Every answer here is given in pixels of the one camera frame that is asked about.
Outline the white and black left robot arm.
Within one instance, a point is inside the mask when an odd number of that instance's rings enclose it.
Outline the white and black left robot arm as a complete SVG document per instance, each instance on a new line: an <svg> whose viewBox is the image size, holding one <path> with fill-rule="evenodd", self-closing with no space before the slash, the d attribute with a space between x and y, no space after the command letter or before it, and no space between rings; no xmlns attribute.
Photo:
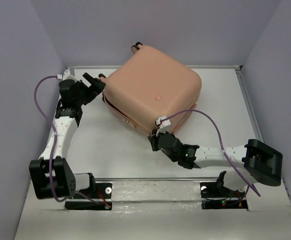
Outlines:
<svg viewBox="0 0 291 240"><path fill-rule="evenodd" d="M74 174L67 162L72 138L79 128L83 110L82 107L91 103L100 95L106 84L105 76L101 73L92 77L87 72L82 80L76 79L69 72L44 77L39 81L56 79L59 81L59 99L53 119L50 119L39 106L37 93L34 89L34 103L50 125L50 134L44 151L38 159L31 160L29 173L36 197L39 200L55 199L61 203L74 195L83 198L92 197L97 190L96 181L91 172Z"/></svg>

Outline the pink hard-shell suitcase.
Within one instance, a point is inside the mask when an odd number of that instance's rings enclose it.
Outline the pink hard-shell suitcase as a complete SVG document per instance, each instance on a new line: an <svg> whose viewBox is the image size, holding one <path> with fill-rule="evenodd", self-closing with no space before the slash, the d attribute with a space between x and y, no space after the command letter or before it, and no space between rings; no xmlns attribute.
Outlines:
<svg viewBox="0 0 291 240"><path fill-rule="evenodd" d="M190 117L201 93L201 77L192 69L141 42L131 46L133 56L103 77L103 102L132 127L150 134L156 120L182 112L172 119L175 133Z"/></svg>

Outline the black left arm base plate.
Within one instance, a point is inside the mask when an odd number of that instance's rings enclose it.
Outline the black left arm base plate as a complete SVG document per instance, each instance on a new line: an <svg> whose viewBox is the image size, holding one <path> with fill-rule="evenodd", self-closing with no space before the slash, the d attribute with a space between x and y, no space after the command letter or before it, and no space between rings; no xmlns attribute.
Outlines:
<svg viewBox="0 0 291 240"><path fill-rule="evenodd" d="M97 181L95 191L84 189L67 199L64 208L69 211L111 211L113 183Z"/></svg>

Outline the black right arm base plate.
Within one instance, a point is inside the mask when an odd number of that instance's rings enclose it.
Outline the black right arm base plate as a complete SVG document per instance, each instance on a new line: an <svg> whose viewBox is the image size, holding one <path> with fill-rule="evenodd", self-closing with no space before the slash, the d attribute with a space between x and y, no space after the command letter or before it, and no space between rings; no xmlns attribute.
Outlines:
<svg viewBox="0 0 291 240"><path fill-rule="evenodd" d="M246 191L218 188L216 182L200 183L201 208L203 210L248 210L246 194Z"/></svg>

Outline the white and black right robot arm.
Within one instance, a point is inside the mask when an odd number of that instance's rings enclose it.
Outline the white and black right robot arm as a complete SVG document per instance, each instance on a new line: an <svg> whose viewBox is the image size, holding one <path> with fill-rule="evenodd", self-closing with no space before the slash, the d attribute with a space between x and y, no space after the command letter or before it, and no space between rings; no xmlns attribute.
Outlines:
<svg viewBox="0 0 291 240"><path fill-rule="evenodd" d="M188 170L231 167L231 170L221 172L216 181L215 189L221 196L244 186L252 188L255 183L271 187L281 185L283 154L257 139L225 150L183 144L168 132L152 133L148 140L154 152L162 151L172 162Z"/></svg>

